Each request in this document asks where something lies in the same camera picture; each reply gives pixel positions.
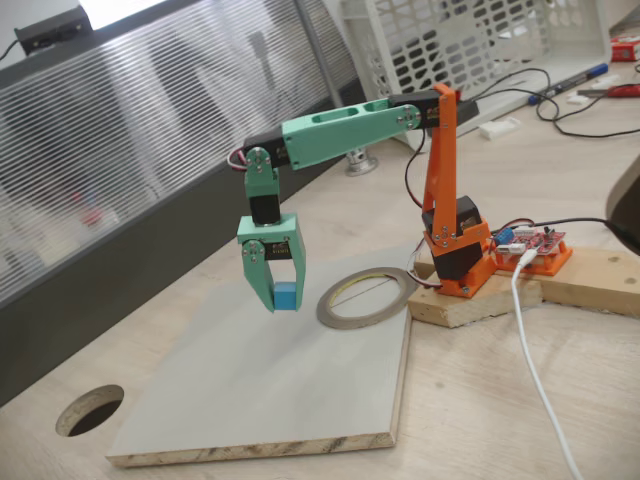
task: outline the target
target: circuit board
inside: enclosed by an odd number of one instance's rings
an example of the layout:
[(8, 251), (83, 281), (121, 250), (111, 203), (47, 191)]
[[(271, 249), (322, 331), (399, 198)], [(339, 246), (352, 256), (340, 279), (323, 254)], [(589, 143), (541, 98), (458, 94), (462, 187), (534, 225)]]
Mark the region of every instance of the circuit board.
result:
[(528, 231), (519, 232), (514, 231), (515, 236), (509, 243), (524, 243), (527, 246), (527, 250), (530, 248), (537, 248), (538, 255), (549, 255), (553, 253), (553, 250), (564, 239), (566, 233), (555, 232), (553, 230), (548, 233)]

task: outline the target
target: white basket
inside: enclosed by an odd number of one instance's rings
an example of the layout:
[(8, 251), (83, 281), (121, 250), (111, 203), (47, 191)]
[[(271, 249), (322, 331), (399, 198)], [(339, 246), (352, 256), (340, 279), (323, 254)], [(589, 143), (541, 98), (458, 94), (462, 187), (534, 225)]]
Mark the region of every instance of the white basket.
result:
[[(599, 0), (343, 0), (342, 16), (368, 100), (439, 82), (465, 99), (526, 67), (547, 70), (555, 84), (611, 59)], [(541, 91), (546, 79), (528, 72), (496, 89), (516, 85)], [(504, 93), (480, 100), (480, 115), (458, 134), (527, 98)], [(414, 131), (400, 139), (415, 149), (421, 136)]]

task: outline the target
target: white board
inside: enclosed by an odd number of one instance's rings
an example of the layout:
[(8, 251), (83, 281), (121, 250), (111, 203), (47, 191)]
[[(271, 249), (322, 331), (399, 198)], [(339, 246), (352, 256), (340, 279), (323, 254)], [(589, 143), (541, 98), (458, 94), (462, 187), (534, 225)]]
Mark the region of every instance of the white board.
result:
[[(394, 445), (407, 309), (357, 330), (328, 328), (315, 310), (337, 281), (367, 268), (402, 268), (411, 250), (309, 265), (299, 312), (269, 313), (246, 282), (213, 290), (107, 458), (139, 466)], [(340, 314), (363, 314), (365, 298), (367, 313), (388, 301), (361, 295)]]

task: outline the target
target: black cable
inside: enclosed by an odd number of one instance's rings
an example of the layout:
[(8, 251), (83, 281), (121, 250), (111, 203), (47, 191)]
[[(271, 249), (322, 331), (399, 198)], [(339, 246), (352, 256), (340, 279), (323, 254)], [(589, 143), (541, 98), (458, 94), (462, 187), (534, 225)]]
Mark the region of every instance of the black cable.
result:
[(420, 141), (420, 146), (416, 149), (415, 152), (413, 152), (413, 155), (411, 155), (411, 158), (409, 159), (409, 162), (407, 162), (407, 168), (405, 168), (405, 170), (404, 170), (404, 186), (406, 187), (407, 193), (411, 197), (411, 200), (413, 200), (413, 203), (415, 203), (420, 208), (422, 208), (422, 203), (420, 202), (420, 200), (418, 200), (416, 198), (416, 196), (411, 191), (411, 187), (409, 186), (409, 167), (411, 166), (413, 161), (416, 159), (416, 157), (420, 153), (420, 150), (422, 150), (422, 147), (424, 147), (424, 142), (426, 141), (426, 139), (427, 139), (427, 129), (423, 128), (422, 129), (422, 140)]
[(591, 102), (586, 107), (584, 107), (584, 108), (582, 108), (580, 110), (576, 110), (575, 112), (566, 113), (564, 115), (560, 115), (560, 106), (552, 98), (550, 98), (547, 95), (544, 95), (542, 93), (533, 92), (531, 90), (525, 90), (525, 89), (522, 89), (522, 88), (505, 88), (503, 90), (498, 90), (498, 91), (495, 91), (495, 92), (487, 93), (487, 94), (483, 95), (482, 97), (478, 98), (477, 100), (482, 100), (484, 98), (491, 97), (493, 95), (497, 95), (499, 93), (505, 93), (505, 92), (520, 92), (520, 93), (527, 93), (529, 95), (536, 95), (537, 97), (543, 99), (544, 101), (551, 102), (551, 104), (554, 107), (556, 107), (556, 113), (552, 118), (543, 117), (542, 114), (540, 113), (539, 108), (538, 108), (537, 111), (536, 111), (538, 117), (540, 118), (540, 120), (543, 120), (545, 122), (553, 123), (553, 126), (556, 128), (556, 130), (558, 130), (558, 132), (560, 132), (562, 135), (566, 135), (568, 137), (579, 137), (579, 138), (609, 138), (609, 137), (617, 137), (617, 136), (620, 136), (620, 135), (629, 135), (629, 134), (632, 134), (632, 133), (640, 133), (640, 128), (635, 129), (635, 130), (626, 130), (626, 131), (623, 131), (623, 132), (605, 133), (605, 134), (601, 134), (601, 135), (591, 135), (591, 134), (584, 134), (584, 133), (567, 132), (567, 131), (563, 130), (562, 127), (560, 127), (560, 125), (558, 125), (558, 122), (560, 120), (563, 120), (563, 119), (565, 119), (567, 117), (570, 117), (572, 115), (577, 115), (579, 113), (582, 113), (582, 112), (585, 112), (585, 111), (589, 110), (591, 107), (593, 107), (600, 100), (602, 100), (603, 98), (607, 97), (608, 96), (608, 92), (610, 92), (611, 90), (615, 90), (617, 88), (623, 88), (623, 87), (633, 87), (633, 86), (637, 86), (637, 84), (631, 83), (631, 84), (618, 85), (616, 87), (612, 87), (607, 92), (605, 92), (602, 95), (600, 95), (599, 97), (597, 97), (593, 102)]
[(4, 57), (6, 57), (7, 55), (9, 55), (9, 52), (11, 51), (11, 49), (12, 49), (13, 47), (15, 47), (17, 44), (18, 44), (18, 40), (14, 40), (13, 42), (11, 42), (11, 43), (9, 44), (9, 46), (7, 47), (7, 49), (4, 51), (4, 53), (3, 53), (3, 54), (2, 54), (2, 56), (0, 57), (0, 62), (1, 62), (2, 60), (4, 60)]
[[(526, 225), (510, 225), (509, 228), (514, 229), (514, 228), (518, 228), (518, 227), (531, 227), (531, 226), (533, 226), (533, 227), (548, 227), (548, 226), (551, 226), (551, 225), (561, 225), (563, 223), (574, 223), (574, 222), (596, 222), (596, 223), (602, 223), (605, 227), (607, 227), (609, 230), (611, 230), (611, 232), (613, 234), (617, 235), (618, 237), (623, 238), (624, 241), (628, 245), (632, 245), (635, 250), (640, 250), (640, 240), (635, 238), (632, 234), (627, 232), (627, 230), (625, 230), (621, 226), (616, 225), (615, 223), (613, 223), (613, 222), (611, 222), (609, 220), (605, 220), (604, 218), (597, 218), (597, 217), (562, 218), (560, 220), (551, 220), (551, 221), (548, 221), (548, 222), (536, 222), (533, 225), (531, 225), (530, 223), (527, 223)], [(501, 229), (501, 230), (493, 230), (491, 232), (491, 235), (497, 235), (502, 230), (503, 229)]]
[(489, 90), (491, 90), (496, 85), (499, 85), (500, 83), (504, 82), (505, 80), (508, 80), (511, 77), (514, 77), (516, 75), (520, 75), (521, 73), (525, 73), (525, 72), (540, 72), (540, 73), (544, 73), (545, 77), (547, 77), (547, 89), (545, 90), (545, 93), (548, 92), (551, 89), (551, 75), (549, 75), (549, 72), (547, 72), (546, 70), (544, 70), (542, 68), (533, 68), (533, 67), (523, 68), (522, 70), (518, 70), (517, 72), (510, 73), (509, 75), (504, 76), (500, 80), (497, 80), (496, 82), (492, 83), (487, 88), (485, 88), (482, 92), (480, 92), (477, 95), (474, 95), (473, 97), (471, 97), (471, 99), (469, 101), (473, 102), (473, 101), (478, 100), (478, 98), (482, 97), (485, 93), (487, 93)]

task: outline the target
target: desk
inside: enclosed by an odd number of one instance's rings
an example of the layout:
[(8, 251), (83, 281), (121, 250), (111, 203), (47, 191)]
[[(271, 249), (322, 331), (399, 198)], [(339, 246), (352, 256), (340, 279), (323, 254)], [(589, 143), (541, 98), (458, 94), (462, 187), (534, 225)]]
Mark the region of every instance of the desk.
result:
[[(630, 78), (631, 65), (614, 71)], [(563, 109), (569, 109), (560, 97)], [(565, 122), (581, 132), (640, 124), (635, 100), (604, 100)], [(608, 191), (640, 153), (640, 136), (563, 137), (536, 119), (495, 142), (477, 131), (459, 140), (459, 195), (494, 226), (519, 216), (602, 216)], [(418, 241), (419, 212), (404, 190), (410, 151), (395, 141), (372, 153), (380, 166), (350, 178), (338, 165), (284, 203), (296, 211), (308, 261)], [(426, 155), (412, 184), (423, 183)], [(569, 224), (567, 240), (622, 247), (599, 224)], [(163, 356), (214, 286), (242, 278), (235, 241), (140, 307), (0, 410), (3, 480), (175, 479), (567, 479), (512, 315), (447, 330), (414, 322), (397, 446), (377, 451), (130, 470), (104, 458)], [(586, 479), (640, 475), (640, 322), (571, 307), (525, 312), (531, 353)], [(89, 390), (117, 384), (118, 411), (77, 437), (55, 432), (60, 413)]]

